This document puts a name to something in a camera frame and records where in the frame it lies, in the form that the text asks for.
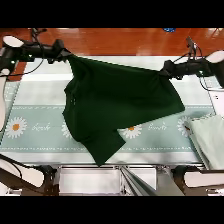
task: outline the folded white fabric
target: folded white fabric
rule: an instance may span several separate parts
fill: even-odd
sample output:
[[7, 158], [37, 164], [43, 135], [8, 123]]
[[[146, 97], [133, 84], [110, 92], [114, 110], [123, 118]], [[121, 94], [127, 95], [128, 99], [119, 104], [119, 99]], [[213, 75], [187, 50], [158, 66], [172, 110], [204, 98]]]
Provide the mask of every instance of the folded white fabric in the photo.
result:
[[224, 169], [224, 120], [221, 115], [188, 122], [189, 136], [207, 169]]

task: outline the yellow flower center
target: yellow flower center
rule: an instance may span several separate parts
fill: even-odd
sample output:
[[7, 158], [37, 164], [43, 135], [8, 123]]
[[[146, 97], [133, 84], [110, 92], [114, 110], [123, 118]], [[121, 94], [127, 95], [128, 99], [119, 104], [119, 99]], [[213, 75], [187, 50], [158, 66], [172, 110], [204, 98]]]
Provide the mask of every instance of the yellow flower center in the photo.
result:
[[134, 129], [135, 129], [135, 127], [134, 127], [134, 126], [132, 126], [132, 127], [128, 128], [128, 130], [130, 130], [130, 131], [134, 131]]
[[14, 124], [14, 125], [12, 126], [12, 129], [13, 129], [13, 131], [17, 131], [17, 130], [19, 130], [19, 124]]

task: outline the brown wooden surface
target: brown wooden surface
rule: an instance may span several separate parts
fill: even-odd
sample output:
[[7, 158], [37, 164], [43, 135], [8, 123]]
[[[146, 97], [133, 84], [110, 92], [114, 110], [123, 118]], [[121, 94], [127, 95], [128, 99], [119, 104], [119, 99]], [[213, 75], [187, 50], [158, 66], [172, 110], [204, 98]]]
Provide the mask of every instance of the brown wooden surface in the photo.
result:
[[[62, 39], [65, 47], [82, 55], [151, 55], [179, 56], [188, 52], [186, 38], [190, 36], [204, 55], [224, 49], [224, 29], [177, 28], [167, 33], [162, 28], [47, 28], [39, 37], [45, 44]], [[5, 35], [30, 40], [28, 28], [0, 28], [0, 42]], [[15, 73], [22, 73], [25, 63], [19, 63]]]

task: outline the table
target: table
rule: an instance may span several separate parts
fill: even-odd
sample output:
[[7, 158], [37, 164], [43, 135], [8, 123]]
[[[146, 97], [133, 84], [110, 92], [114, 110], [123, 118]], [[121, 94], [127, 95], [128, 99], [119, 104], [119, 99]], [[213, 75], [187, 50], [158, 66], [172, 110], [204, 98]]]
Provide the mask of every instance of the table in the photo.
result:
[[[89, 56], [100, 61], [160, 70], [165, 56]], [[25, 72], [35, 68], [39, 60], [28, 63]], [[23, 127], [19, 135], [5, 132], [0, 152], [24, 163], [35, 164], [94, 164], [86, 148], [71, 138], [64, 123], [64, 88], [72, 79], [68, 63], [46, 61], [35, 72], [22, 78], [9, 116], [8, 125]], [[125, 139], [126, 144], [107, 164], [186, 164], [201, 160], [184, 131], [183, 122], [189, 118], [223, 113], [219, 103], [222, 93], [205, 91], [196, 76], [171, 81], [186, 110], [155, 121], [141, 124], [141, 134]], [[206, 78], [207, 87], [217, 86], [214, 77]]]

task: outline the green t-shirt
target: green t-shirt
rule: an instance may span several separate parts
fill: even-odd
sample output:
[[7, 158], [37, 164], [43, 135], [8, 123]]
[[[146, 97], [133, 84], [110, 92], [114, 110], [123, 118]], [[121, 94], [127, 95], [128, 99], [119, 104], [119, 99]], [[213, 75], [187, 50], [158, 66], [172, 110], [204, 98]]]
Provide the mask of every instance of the green t-shirt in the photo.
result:
[[103, 165], [125, 141], [117, 129], [183, 111], [168, 78], [158, 71], [71, 55], [74, 78], [65, 88], [65, 122], [73, 138]]

